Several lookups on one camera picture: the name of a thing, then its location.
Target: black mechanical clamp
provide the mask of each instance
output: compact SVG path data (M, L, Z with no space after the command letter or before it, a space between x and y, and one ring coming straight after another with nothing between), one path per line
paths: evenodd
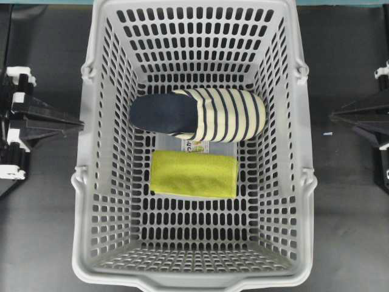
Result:
M341 107L330 118L351 125L353 131L370 141L375 183L389 193L389 61L374 76L379 84L378 93Z
M83 130L83 122L33 96L27 67L8 67L0 90L0 179L10 180L0 196L28 177L30 154L42 139Z

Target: striped fabric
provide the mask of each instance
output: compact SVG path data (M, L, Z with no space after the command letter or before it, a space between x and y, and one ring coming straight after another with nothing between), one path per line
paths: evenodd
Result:
M194 141L238 142L258 135L265 124L265 107L260 97L237 89L200 88L175 90L197 101L195 133L174 133Z

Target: slipper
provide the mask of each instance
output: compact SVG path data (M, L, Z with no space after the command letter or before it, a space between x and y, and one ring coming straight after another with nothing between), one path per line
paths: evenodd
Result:
M137 128L174 137L238 142L258 135L265 124L262 99L245 90L199 88L138 97L130 109Z

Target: green cloth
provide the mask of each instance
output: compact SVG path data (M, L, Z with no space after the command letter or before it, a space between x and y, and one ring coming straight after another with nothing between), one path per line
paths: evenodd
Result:
M203 198L235 198L238 161L181 151L155 151L151 186L156 193Z

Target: plastic container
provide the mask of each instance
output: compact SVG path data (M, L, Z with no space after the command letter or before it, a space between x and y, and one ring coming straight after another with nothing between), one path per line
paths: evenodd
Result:
M72 177L81 280L239 291L309 276L317 181L294 2L97 0L81 71L85 130ZM263 133L223 146L239 160L235 200L150 192L151 154L172 143L134 129L129 106L148 92L196 86L263 95Z

